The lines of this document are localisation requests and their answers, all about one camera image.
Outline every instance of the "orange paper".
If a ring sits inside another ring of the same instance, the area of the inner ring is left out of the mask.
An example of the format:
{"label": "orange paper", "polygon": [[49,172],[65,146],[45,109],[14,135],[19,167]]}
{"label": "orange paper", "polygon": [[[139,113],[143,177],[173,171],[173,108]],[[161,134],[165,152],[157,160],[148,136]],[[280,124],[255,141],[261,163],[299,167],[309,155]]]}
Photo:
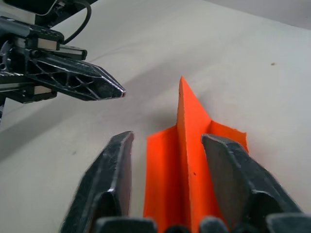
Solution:
{"label": "orange paper", "polygon": [[228,137],[247,150],[246,133],[213,121],[182,77],[176,125],[147,139],[144,217],[156,221],[159,233],[172,225],[198,233],[205,216],[222,217],[201,143],[204,133]]}

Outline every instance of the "white surface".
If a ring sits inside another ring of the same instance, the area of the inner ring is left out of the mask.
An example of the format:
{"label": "white surface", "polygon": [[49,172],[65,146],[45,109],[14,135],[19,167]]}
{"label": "white surface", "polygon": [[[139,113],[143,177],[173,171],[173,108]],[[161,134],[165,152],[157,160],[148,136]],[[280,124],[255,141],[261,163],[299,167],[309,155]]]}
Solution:
{"label": "white surface", "polygon": [[[84,15],[56,29],[68,36]],[[309,31],[200,0],[102,0],[72,45],[127,96],[5,109],[0,232],[57,232],[83,172],[127,130],[136,132],[131,215],[141,216],[146,136],[175,123],[181,75],[213,119],[248,132],[250,155],[311,211]]]}
{"label": "white surface", "polygon": [[207,0],[289,25],[311,29],[311,0]]}

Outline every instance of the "orange folded paper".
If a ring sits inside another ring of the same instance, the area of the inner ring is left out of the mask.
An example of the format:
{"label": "orange folded paper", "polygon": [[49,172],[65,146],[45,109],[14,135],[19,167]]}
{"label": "orange folded paper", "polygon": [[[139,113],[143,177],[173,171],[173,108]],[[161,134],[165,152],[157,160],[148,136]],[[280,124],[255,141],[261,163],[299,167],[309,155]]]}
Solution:
{"label": "orange folded paper", "polygon": [[181,77],[176,125],[147,139],[144,217],[156,221],[159,233],[172,225],[198,233],[202,218],[222,217],[201,143],[204,133],[228,137],[247,150],[246,133],[213,121]]}

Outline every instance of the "black cable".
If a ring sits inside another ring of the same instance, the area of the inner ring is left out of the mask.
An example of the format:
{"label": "black cable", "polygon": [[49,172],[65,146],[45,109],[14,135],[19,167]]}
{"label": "black cable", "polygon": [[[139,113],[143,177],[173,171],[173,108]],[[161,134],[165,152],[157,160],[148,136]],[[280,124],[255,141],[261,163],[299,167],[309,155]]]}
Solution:
{"label": "black cable", "polygon": [[81,26],[70,36],[68,37],[65,41],[64,41],[64,45],[67,44],[68,42],[70,42],[71,40],[73,40],[87,25],[87,23],[89,22],[89,19],[91,18],[91,14],[92,14],[92,8],[91,5],[86,1],[86,0],[75,0],[75,3],[81,4],[83,6],[86,7],[86,18],[83,21],[83,23],[81,24]]}

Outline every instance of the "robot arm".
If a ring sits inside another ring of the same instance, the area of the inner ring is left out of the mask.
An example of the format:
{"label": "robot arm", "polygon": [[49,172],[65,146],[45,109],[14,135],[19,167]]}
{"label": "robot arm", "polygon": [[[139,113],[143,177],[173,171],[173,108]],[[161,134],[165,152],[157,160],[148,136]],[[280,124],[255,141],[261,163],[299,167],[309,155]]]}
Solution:
{"label": "robot arm", "polygon": [[[54,0],[4,0],[0,4],[4,5],[6,2],[37,14],[45,11],[36,12],[34,5],[45,4],[42,8],[47,9],[48,13],[56,3],[62,6],[67,4]],[[47,27],[0,16],[0,105],[3,105],[4,98],[29,103],[54,98],[57,92],[81,100],[106,100],[125,96],[125,89],[107,71],[83,61],[87,55],[86,50],[66,45],[85,27],[90,18],[90,5],[86,1],[79,1],[81,2],[87,8],[87,17],[78,31],[67,40],[60,32]],[[9,15],[12,14],[12,8],[13,6],[8,6],[1,10],[10,9],[7,10]],[[26,14],[24,19],[32,20],[31,15],[32,13]]]}

